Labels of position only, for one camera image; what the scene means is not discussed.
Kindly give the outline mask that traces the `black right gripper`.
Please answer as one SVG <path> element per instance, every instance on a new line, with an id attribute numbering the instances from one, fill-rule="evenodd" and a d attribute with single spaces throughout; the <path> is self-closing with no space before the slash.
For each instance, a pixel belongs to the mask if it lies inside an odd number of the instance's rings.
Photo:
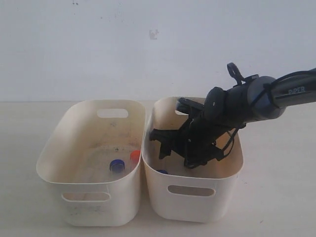
<path id="1" fill-rule="evenodd" d="M 228 156 L 225 152 L 231 147 L 231 139 L 223 147 L 217 146 L 217 139 L 225 133 L 231 137 L 226 127 L 211 125 L 203 118 L 189 118 L 178 129 L 152 129 L 149 140 L 160 142 L 159 159 L 175 153 L 184 159 L 187 169 L 194 169 Z"/>

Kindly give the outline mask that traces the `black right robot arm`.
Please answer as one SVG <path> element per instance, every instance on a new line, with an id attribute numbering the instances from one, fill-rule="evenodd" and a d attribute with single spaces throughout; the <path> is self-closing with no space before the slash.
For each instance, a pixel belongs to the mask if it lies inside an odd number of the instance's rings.
<path id="1" fill-rule="evenodd" d="M 223 160 L 234 146 L 239 130 L 248 123 L 279 118 L 287 107 L 316 100 L 315 69 L 296 71 L 279 78 L 242 76 L 234 63 L 227 65 L 235 85 L 212 88 L 203 103 L 181 97 L 176 111 L 187 115 L 177 129 L 152 129 L 151 141 L 160 142 L 159 159 L 176 153 L 184 166 L 194 169 L 211 160 Z"/>

